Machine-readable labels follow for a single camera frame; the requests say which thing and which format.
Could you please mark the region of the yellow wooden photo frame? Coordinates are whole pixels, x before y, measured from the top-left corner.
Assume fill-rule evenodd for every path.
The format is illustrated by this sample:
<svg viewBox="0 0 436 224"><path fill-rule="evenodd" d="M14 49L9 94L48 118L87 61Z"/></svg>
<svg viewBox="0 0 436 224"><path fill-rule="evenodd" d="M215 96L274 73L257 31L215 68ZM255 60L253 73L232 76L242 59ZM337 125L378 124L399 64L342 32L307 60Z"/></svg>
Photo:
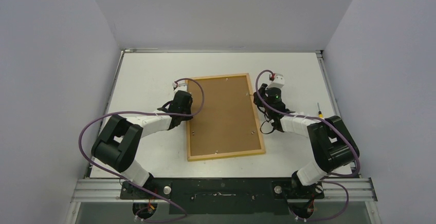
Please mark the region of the yellow wooden photo frame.
<svg viewBox="0 0 436 224"><path fill-rule="evenodd" d="M258 110L248 73L197 77L186 81L192 95L187 122L187 159L200 161L265 154Z"/></svg>

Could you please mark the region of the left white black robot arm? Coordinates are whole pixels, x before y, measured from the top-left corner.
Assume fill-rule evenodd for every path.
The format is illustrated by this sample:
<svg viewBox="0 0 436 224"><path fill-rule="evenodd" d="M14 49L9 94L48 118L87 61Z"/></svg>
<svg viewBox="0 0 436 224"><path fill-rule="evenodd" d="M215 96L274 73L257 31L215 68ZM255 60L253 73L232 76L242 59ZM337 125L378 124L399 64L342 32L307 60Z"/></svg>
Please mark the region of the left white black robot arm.
<svg viewBox="0 0 436 224"><path fill-rule="evenodd" d="M173 100L156 110L155 115L124 118L112 115L94 143L91 154L134 183L134 193L148 198L153 193L153 176L135 156L142 138L179 126L191 120L192 95L178 90Z"/></svg>

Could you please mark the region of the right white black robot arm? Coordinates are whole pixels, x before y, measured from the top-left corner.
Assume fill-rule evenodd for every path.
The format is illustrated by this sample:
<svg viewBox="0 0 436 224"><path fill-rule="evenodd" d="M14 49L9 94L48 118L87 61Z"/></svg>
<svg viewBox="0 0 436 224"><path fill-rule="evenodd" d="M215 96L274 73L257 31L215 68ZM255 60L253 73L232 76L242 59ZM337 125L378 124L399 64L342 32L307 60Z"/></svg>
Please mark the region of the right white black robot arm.
<svg viewBox="0 0 436 224"><path fill-rule="evenodd" d="M280 87L262 84L254 93L253 102L273 131L292 133L307 138L313 160L292 174L290 190L298 198L305 197L311 186L342 166L354 162L360 167L359 149L339 116L309 117L286 108Z"/></svg>

